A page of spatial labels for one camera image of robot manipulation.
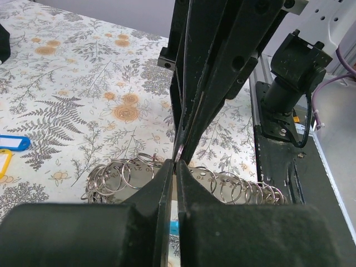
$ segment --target pile of key rings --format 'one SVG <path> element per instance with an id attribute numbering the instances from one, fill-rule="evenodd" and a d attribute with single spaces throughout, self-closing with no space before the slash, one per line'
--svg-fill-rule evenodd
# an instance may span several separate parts
<path id="1" fill-rule="evenodd" d="M 107 165 L 99 164 L 88 175 L 82 200 L 87 200 L 90 204 L 117 203 L 115 199 L 125 200 L 153 179 L 162 164 L 163 162 L 157 161 L 156 154 L 150 156 L 145 153 L 138 153 L 131 159 L 111 159 Z M 203 166 L 189 169 L 197 181 L 225 204 L 288 203 L 279 189 L 263 182 L 246 181 L 229 171 L 216 174 Z M 202 177 L 207 174 L 210 174 L 208 180 L 205 180 L 208 184 L 202 182 Z M 133 184 L 133 180 L 137 182 L 136 178 L 139 178 L 141 185 Z M 218 185 L 220 194 L 216 194 Z"/>

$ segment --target table surface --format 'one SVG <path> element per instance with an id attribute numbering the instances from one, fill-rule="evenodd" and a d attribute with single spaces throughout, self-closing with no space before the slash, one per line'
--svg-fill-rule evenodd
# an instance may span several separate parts
<path id="1" fill-rule="evenodd" d="M 12 52 L 0 65 L 1 134 L 32 141 L 0 179 L 1 219 L 25 202 L 83 202 L 88 172 L 111 158 L 171 157 L 172 73 L 156 65 L 166 38 L 27 0 L 1 5 L 0 23 Z M 191 166 L 256 180 L 248 82 L 203 134 Z M 170 241 L 176 266 L 179 242 Z"/>

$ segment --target metal key ring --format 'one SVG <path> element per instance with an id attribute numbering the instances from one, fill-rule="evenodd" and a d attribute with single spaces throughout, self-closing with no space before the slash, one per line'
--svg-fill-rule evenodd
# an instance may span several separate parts
<path id="1" fill-rule="evenodd" d="M 238 196 L 237 197 L 234 197 L 234 192 L 235 192 L 235 189 L 237 188 L 237 186 L 239 186 L 240 185 L 240 192 L 239 192 L 239 194 L 238 194 Z M 232 191 L 231 191 L 231 199 L 233 200 L 233 203 L 236 205 L 236 200 L 239 200 L 240 199 L 240 196 L 241 196 L 241 194 L 243 193 L 243 184 L 242 184 L 242 182 L 241 182 L 241 180 L 240 180 L 240 182 L 237 182 L 235 185 L 234 185 L 234 187 L 233 187 L 233 189 L 232 189 Z"/>
<path id="2" fill-rule="evenodd" d="M 122 180 L 123 180 L 122 174 L 121 174 L 122 169 L 120 169 L 120 168 L 117 167 L 117 166 L 114 166 L 113 168 L 118 171 L 118 173 L 120 174 L 120 179 L 121 179 L 121 181 L 122 181 Z M 128 182 L 131 181 L 131 175 L 128 177 L 127 181 L 128 181 Z M 126 186 L 127 186 L 127 184 L 124 183 L 123 186 L 122 186 L 122 188 L 119 188 L 117 192 L 120 192 L 122 189 L 125 189 Z"/>
<path id="3" fill-rule="evenodd" d="M 248 202 L 250 202 L 250 200 L 252 198 L 253 190 L 252 190 L 252 186 L 251 186 L 250 182 L 248 182 L 245 179 L 241 179 L 241 180 L 243 180 L 246 184 L 248 184 L 248 186 L 246 186 L 246 192 L 245 192 L 245 204 L 247 204 Z"/>
<path id="4" fill-rule="evenodd" d="M 97 192 L 100 191 L 100 190 L 99 190 L 99 186 L 98 186 L 98 180 L 99 180 L 99 178 L 103 177 L 103 171 L 104 171 L 104 169 L 105 169 L 105 167 L 101 167 L 101 168 L 98 170 L 98 172 L 96 173 L 96 175 L 94 176 L 94 179 L 93 179 L 93 181 L 94 181 L 94 188 L 95 188 L 95 190 L 96 190 Z"/>
<path id="5" fill-rule="evenodd" d="M 114 192 L 114 193 L 119 192 L 120 190 L 122 190 L 123 188 L 125 188 L 125 187 L 123 187 L 122 189 L 119 190 L 119 188 L 120 188 L 120 186 L 121 186 L 121 184 L 122 184 L 122 177 L 121 177 L 120 170 L 118 170 L 117 168 L 115 168 L 115 166 L 113 167 L 113 169 L 117 170 L 118 173 L 120 174 L 119 184 L 118 184 L 116 190 L 112 190 L 112 189 L 108 188 L 108 186 L 106 185 L 106 180 L 108 179 L 108 177 L 109 177 L 109 172 L 110 172 L 109 168 L 110 168 L 112 165 L 115 165 L 115 164 L 117 164 L 117 163 L 121 163 L 121 162 L 111 161 L 108 165 L 106 165 L 106 167 L 105 167 L 105 169 L 104 169 L 104 177 L 103 177 L 103 179 L 102 179 L 102 184 L 103 184 L 104 188 L 105 188 L 106 190 L 108 190 L 108 191 L 110 191 L 110 192 Z"/>
<path id="6" fill-rule="evenodd" d="M 284 198 L 285 198 L 285 197 L 283 197 L 282 192 L 281 192 L 277 187 L 271 186 L 271 188 L 272 188 L 273 190 L 276 190 L 276 191 L 277 191 L 277 192 L 275 192 L 275 194 L 278 194 L 278 195 L 280 196 L 280 199 L 282 199 L 281 205 L 284 205 Z"/>
<path id="7" fill-rule="evenodd" d="M 128 169 L 128 179 L 129 179 L 129 180 L 131 179 L 131 169 L 130 169 L 130 167 L 129 167 L 127 164 L 129 164 L 129 163 L 131 163 L 131 162 L 133 162 L 133 161 L 135 161 L 135 160 L 137 160 L 137 158 L 129 159 L 129 160 L 127 160 L 127 161 L 123 164 L 122 169 L 121 169 L 121 177 L 122 177 L 122 179 L 125 181 L 125 183 L 126 183 L 129 187 L 131 187 L 132 189 L 135 189 L 135 190 L 139 190 L 139 189 L 141 189 L 142 187 L 138 187 L 138 186 L 133 186 L 133 185 L 131 185 L 131 184 L 126 180 L 125 174 L 124 174 L 125 168 L 127 167 L 127 169 Z"/>
<path id="8" fill-rule="evenodd" d="M 137 167 L 141 167 L 141 164 L 143 163 L 143 164 L 145 164 L 149 169 L 151 169 L 151 172 L 152 172 L 152 176 L 151 176 L 151 180 L 153 180 L 153 178 L 155 177 L 155 169 L 151 166 L 151 165 L 149 165 L 149 164 L 147 164 L 147 163 L 145 163 L 145 162 L 142 162 L 140 159 L 138 159 L 138 158 L 135 158 L 135 159 L 132 159 L 132 160 L 138 160 L 139 162 L 136 164 L 136 166 Z"/>
<path id="9" fill-rule="evenodd" d="M 258 184 L 256 184 L 255 182 L 250 182 L 250 184 L 254 185 L 256 187 L 256 192 L 257 192 L 257 195 L 255 196 L 256 197 L 256 200 L 255 200 L 255 204 L 256 205 L 261 205 L 263 203 L 263 192 L 262 192 L 262 188 L 260 188 L 260 186 Z M 258 196 L 261 195 L 261 202 L 258 203 Z"/>
<path id="10" fill-rule="evenodd" d="M 104 171 L 104 170 L 105 170 L 105 167 L 102 167 L 101 169 L 99 169 L 98 172 L 96 173 L 95 177 L 94 177 L 94 187 L 95 187 L 95 189 L 96 189 L 96 192 L 100 195 L 100 197 L 102 197 L 102 196 L 111 196 L 111 195 L 115 194 L 115 192 L 105 193 L 105 192 L 103 192 L 102 189 L 99 189 L 99 186 L 98 186 L 98 184 L 97 184 L 97 181 L 98 181 L 100 178 L 103 178 L 103 171 Z M 102 186 L 103 183 L 104 183 L 104 179 L 100 179 L 100 180 L 101 180 L 100 186 Z"/>
<path id="11" fill-rule="evenodd" d="M 88 192 L 84 192 L 84 194 L 80 197 L 80 200 L 88 200 L 89 194 Z"/>
<path id="12" fill-rule="evenodd" d="M 229 171 L 221 171 L 219 174 L 223 174 L 223 175 L 230 174 L 230 175 L 234 176 L 233 178 L 235 178 L 235 179 L 236 179 L 236 177 L 238 178 L 238 176 L 236 174 L 234 174 L 233 172 L 229 172 Z M 232 182 L 230 177 L 227 178 L 226 180 L 223 179 L 223 182 L 222 182 L 222 185 L 221 185 L 221 188 L 220 188 L 220 196 L 222 198 L 221 202 L 223 202 L 225 204 L 234 204 L 234 202 L 232 200 L 231 201 L 226 201 L 225 198 L 224 198 L 224 195 L 223 195 L 223 187 L 226 185 L 227 182 L 231 182 L 233 185 L 235 185 L 235 182 Z"/>
<path id="13" fill-rule="evenodd" d="M 88 192 L 94 192 L 94 179 L 96 174 L 100 171 L 100 168 L 102 168 L 103 166 L 105 166 L 104 164 L 99 164 L 97 165 L 89 174 L 87 177 L 87 190 Z M 93 182 L 93 188 L 90 188 L 90 182 Z"/>
<path id="14" fill-rule="evenodd" d="M 110 159 L 110 161 L 124 164 L 127 161 L 127 159 Z"/>
<path id="15" fill-rule="evenodd" d="M 267 197 L 265 198 L 265 202 L 267 201 L 268 197 L 272 197 L 272 201 L 274 203 L 274 200 L 276 198 L 273 189 L 271 188 L 271 186 L 269 186 L 268 184 L 264 183 L 264 182 L 257 182 L 256 184 L 261 185 L 260 188 L 263 189 L 267 189 L 271 192 L 271 194 L 267 195 Z"/>
<path id="16" fill-rule="evenodd" d="M 107 199 L 106 199 L 106 197 L 103 197 L 103 196 L 101 196 L 100 194 L 97 193 L 97 195 L 93 195 L 92 203 L 106 204 L 107 203 Z"/>
<path id="17" fill-rule="evenodd" d="M 147 166 L 151 166 L 151 167 L 155 167 L 155 168 L 162 167 L 161 162 L 159 162 L 159 164 L 156 164 L 155 162 L 157 162 L 157 161 L 155 161 L 154 157 L 152 157 L 151 155 L 146 154 L 146 153 L 142 153 L 142 152 L 138 153 L 137 159 L 140 160 L 142 163 L 146 164 Z"/>
<path id="18" fill-rule="evenodd" d="M 207 171 L 207 172 L 212 174 L 211 177 L 212 177 L 213 180 L 210 182 L 210 192 L 214 195 L 214 192 L 215 192 L 216 187 L 217 187 L 217 177 L 216 177 L 215 173 L 213 173 L 213 171 L 211 171 L 210 169 L 208 169 L 207 167 L 204 167 L 204 166 L 198 166 L 196 168 L 199 169 L 199 170 Z M 215 183 L 214 189 L 212 188 L 212 182 L 213 181 Z"/>

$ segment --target yellow label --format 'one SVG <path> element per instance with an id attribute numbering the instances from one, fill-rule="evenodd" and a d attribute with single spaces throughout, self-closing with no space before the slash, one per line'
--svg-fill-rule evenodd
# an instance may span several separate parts
<path id="1" fill-rule="evenodd" d="M 12 152 L 9 149 L 0 149 L 0 179 L 5 175 L 11 157 Z"/>

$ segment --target blue object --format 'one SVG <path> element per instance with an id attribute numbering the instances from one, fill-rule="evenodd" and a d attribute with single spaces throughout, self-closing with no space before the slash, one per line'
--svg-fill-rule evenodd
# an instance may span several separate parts
<path id="1" fill-rule="evenodd" d="M 170 235 L 179 235 L 179 222 L 171 221 Z"/>
<path id="2" fill-rule="evenodd" d="M 0 149 L 24 151 L 30 144 L 31 141 L 25 136 L 0 135 Z"/>

